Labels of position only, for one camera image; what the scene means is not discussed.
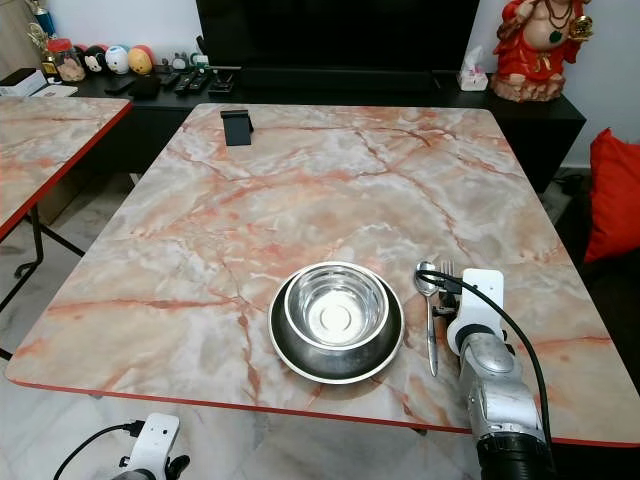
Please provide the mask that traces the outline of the black metal table leg frame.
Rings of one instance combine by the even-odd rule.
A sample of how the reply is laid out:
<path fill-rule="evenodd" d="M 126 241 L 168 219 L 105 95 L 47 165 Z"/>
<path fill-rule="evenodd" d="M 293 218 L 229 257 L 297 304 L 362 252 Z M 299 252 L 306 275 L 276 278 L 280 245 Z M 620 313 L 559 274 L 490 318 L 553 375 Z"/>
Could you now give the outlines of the black metal table leg frame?
<path fill-rule="evenodd" d="M 22 221 L 1 243 L 0 349 L 10 358 L 40 319 L 52 297 L 90 250 L 95 234 L 76 218 L 42 221 L 40 234 Z"/>

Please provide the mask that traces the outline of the red laughing Buddha statue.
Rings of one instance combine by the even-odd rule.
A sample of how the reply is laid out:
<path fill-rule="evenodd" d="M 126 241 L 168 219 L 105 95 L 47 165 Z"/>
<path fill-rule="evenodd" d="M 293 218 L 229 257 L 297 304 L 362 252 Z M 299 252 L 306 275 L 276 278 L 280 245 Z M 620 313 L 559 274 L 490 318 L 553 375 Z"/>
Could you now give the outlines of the red laughing Buddha statue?
<path fill-rule="evenodd" d="M 513 102 L 549 102 L 563 93 L 564 64 L 575 63 L 593 36 L 591 0 L 509 0 L 495 35 L 495 95 Z"/>

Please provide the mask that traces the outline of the white round toy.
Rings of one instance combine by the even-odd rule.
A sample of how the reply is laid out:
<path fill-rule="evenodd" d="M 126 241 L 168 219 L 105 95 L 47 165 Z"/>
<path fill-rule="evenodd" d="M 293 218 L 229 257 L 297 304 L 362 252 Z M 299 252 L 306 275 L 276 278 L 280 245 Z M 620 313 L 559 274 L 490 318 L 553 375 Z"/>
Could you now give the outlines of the white round toy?
<path fill-rule="evenodd" d="M 131 72 L 131 64 L 129 64 L 129 49 L 119 45 L 113 45 L 106 49 L 105 63 L 108 69 L 116 76 L 124 76 Z"/>

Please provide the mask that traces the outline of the red cushion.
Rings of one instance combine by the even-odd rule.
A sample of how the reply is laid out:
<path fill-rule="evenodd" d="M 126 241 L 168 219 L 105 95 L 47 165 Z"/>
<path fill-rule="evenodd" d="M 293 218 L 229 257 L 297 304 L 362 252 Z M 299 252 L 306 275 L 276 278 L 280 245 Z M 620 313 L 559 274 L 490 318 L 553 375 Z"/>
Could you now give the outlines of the red cushion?
<path fill-rule="evenodd" d="M 640 248 L 640 143 L 600 132 L 590 146 L 591 232 L 584 261 Z"/>

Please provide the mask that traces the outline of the silver metal fork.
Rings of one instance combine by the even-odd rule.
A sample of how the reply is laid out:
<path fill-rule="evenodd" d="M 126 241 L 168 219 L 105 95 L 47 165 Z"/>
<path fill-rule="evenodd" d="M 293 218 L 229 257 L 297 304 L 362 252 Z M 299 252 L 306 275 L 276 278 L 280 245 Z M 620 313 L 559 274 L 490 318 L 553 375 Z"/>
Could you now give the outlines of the silver metal fork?
<path fill-rule="evenodd" d="M 454 264 L 451 260 L 442 260 L 438 266 L 440 275 L 438 279 L 439 289 L 442 292 L 447 292 L 448 294 L 456 294 L 458 289 L 454 287 L 454 283 L 452 282 L 452 278 L 454 276 Z"/>

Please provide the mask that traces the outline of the blue trophy cup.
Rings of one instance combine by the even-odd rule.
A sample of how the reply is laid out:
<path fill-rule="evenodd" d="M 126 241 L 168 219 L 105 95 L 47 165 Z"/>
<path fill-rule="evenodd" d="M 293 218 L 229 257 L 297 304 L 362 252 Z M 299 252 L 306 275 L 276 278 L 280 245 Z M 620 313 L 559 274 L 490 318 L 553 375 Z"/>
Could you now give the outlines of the blue trophy cup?
<path fill-rule="evenodd" d="M 54 26 L 54 22 L 52 22 L 52 15 L 50 13 L 50 10 L 41 3 L 41 0 L 26 1 L 29 5 L 29 9 L 32 10 L 32 14 L 33 17 L 35 17 L 36 22 L 40 24 L 42 31 L 47 33 L 47 35 L 55 35 L 56 28 Z"/>

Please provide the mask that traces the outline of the orange round toy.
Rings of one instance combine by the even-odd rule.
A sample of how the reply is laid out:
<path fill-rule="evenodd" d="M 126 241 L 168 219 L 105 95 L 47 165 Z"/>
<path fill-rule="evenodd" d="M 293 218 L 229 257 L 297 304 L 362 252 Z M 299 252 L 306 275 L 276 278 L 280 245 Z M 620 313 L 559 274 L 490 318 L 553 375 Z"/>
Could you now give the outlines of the orange round toy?
<path fill-rule="evenodd" d="M 146 45 L 132 46 L 127 55 L 128 67 L 137 76 L 148 76 L 154 72 L 154 55 Z"/>

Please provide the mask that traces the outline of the red lidded jar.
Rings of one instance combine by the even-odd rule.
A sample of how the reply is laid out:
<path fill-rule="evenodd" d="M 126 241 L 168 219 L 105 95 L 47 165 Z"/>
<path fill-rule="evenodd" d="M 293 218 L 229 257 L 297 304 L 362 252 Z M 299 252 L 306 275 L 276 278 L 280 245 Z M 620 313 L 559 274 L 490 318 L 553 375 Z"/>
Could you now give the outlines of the red lidded jar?
<path fill-rule="evenodd" d="M 47 50 L 61 82 L 76 83 L 86 77 L 76 47 L 69 38 L 51 38 L 47 41 Z"/>

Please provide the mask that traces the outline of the silver metal spoon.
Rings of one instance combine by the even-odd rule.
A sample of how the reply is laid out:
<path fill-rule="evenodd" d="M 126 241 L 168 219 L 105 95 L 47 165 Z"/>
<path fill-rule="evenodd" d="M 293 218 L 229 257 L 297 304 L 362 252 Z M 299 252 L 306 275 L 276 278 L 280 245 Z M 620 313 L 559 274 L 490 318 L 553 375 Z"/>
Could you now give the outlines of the silver metal spoon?
<path fill-rule="evenodd" d="M 415 276 L 415 278 L 413 278 L 413 282 L 415 282 L 417 291 L 419 291 L 421 296 L 424 297 L 426 317 L 425 335 L 426 346 L 428 346 L 428 364 L 430 374 L 435 378 L 435 376 L 438 375 L 438 344 L 436 344 L 435 311 L 433 301 L 436 292 L 438 292 L 438 288 L 436 288 L 434 284 L 426 282 L 425 279 L 419 278 L 419 276 Z"/>

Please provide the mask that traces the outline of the black square gadget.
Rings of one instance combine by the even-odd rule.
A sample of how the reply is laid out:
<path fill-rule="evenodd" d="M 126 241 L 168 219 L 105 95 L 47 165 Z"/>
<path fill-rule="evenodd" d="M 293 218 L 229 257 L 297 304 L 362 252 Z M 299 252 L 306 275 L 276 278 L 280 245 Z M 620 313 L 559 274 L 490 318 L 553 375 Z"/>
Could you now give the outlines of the black square gadget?
<path fill-rule="evenodd" d="M 207 91 L 210 93 L 230 93 L 236 87 L 237 69 L 212 69 L 212 79 Z"/>

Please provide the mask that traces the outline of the white tissue box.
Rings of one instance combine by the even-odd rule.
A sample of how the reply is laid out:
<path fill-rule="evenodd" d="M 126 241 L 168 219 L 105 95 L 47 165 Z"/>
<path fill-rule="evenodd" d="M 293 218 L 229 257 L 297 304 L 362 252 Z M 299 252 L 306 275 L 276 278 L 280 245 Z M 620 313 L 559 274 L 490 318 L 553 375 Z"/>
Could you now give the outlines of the white tissue box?
<path fill-rule="evenodd" d="M 489 77 L 483 65 L 480 64 L 480 56 L 484 54 L 484 46 L 471 47 L 463 55 L 463 64 L 457 72 L 457 82 L 462 91 L 485 91 L 489 84 Z"/>

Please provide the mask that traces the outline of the stainless steel bowl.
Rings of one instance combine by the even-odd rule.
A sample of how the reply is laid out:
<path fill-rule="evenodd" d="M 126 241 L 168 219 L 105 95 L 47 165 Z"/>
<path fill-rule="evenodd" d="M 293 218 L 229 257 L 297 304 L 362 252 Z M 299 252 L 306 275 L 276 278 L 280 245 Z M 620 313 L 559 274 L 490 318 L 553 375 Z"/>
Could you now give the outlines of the stainless steel bowl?
<path fill-rule="evenodd" d="M 352 262 L 316 262 L 288 280 L 285 320 L 303 342 L 329 351 L 371 342 L 390 315 L 390 294 L 374 271 Z"/>

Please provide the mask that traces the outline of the light wooden cabinet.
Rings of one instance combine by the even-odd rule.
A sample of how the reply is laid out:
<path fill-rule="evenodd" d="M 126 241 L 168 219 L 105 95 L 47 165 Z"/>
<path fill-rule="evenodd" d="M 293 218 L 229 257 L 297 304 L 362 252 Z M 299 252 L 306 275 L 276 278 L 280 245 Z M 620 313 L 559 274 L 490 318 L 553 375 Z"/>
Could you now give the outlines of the light wooden cabinet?
<path fill-rule="evenodd" d="M 20 68 L 36 68 L 40 55 L 28 36 L 33 22 L 26 0 L 0 0 L 0 78 Z"/>

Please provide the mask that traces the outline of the black television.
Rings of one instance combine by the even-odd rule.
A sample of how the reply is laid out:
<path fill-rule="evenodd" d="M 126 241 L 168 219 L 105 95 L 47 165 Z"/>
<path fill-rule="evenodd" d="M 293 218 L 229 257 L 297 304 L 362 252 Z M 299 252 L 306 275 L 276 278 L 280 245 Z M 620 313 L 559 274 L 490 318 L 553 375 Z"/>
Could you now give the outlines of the black television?
<path fill-rule="evenodd" d="M 479 0 L 196 0 L 211 60 L 229 67 L 460 67 Z"/>

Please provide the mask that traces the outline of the small black box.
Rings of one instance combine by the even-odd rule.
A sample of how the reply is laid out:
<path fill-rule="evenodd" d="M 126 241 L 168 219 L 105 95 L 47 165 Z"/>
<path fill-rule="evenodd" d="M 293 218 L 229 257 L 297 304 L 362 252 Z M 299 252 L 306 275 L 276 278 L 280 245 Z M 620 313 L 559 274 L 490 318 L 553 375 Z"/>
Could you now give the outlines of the small black box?
<path fill-rule="evenodd" d="M 161 91 L 161 81 L 155 76 L 137 76 L 131 86 L 131 97 L 134 100 L 156 99 Z"/>

